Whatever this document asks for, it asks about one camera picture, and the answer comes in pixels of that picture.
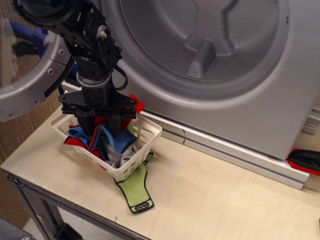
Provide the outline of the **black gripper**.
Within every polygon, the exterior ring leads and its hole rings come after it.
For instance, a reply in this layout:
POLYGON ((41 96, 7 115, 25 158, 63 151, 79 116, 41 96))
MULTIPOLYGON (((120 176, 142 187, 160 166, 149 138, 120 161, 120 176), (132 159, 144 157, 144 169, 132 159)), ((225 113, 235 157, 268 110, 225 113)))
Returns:
POLYGON ((73 91, 59 88, 59 102, 62 112, 76 116, 84 133, 91 137, 95 131, 95 116, 108 117, 108 129, 113 137, 120 131, 121 119, 135 119, 138 102, 120 94, 128 85, 126 80, 120 87, 115 87, 112 78, 93 82, 84 79, 81 90, 73 91))

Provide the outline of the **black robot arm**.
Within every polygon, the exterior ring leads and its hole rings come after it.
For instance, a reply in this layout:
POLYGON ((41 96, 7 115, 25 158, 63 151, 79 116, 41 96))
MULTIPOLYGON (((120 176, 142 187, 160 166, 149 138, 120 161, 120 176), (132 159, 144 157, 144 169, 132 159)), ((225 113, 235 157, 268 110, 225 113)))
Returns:
POLYGON ((67 71, 77 66, 80 91, 61 93, 64 114, 74 115, 85 134, 92 136, 96 117, 106 117, 113 137, 126 119, 136 118, 137 101, 120 94, 112 72, 126 73, 117 65, 122 49, 116 46, 103 14, 89 0, 14 0, 14 9, 29 24, 63 38, 72 57, 67 71))

